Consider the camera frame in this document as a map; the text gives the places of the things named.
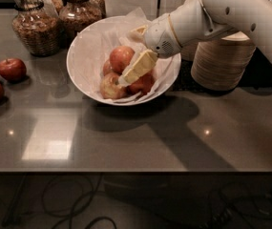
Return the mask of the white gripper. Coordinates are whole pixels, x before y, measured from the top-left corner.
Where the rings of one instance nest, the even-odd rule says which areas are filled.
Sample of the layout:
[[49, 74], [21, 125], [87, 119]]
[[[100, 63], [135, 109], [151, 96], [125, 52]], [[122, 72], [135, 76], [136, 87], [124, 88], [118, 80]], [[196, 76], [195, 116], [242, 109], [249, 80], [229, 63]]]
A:
[[136, 54], [136, 59], [123, 71], [117, 84], [127, 87], [148, 73], [157, 63], [157, 57], [168, 58], [181, 51], [181, 45], [175, 38], [169, 13], [165, 13], [147, 25], [135, 28], [127, 33], [127, 37], [142, 43], [150, 50]]

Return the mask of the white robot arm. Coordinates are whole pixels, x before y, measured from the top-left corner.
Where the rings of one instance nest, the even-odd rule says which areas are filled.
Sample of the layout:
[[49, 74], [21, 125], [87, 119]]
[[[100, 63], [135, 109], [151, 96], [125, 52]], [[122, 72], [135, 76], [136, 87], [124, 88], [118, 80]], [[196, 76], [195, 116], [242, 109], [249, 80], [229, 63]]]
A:
[[146, 50], [134, 57], [118, 84], [131, 85], [159, 58], [169, 58], [190, 43], [237, 31], [247, 35], [272, 64], [272, 0], [186, 0], [176, 10], [129, 32]]

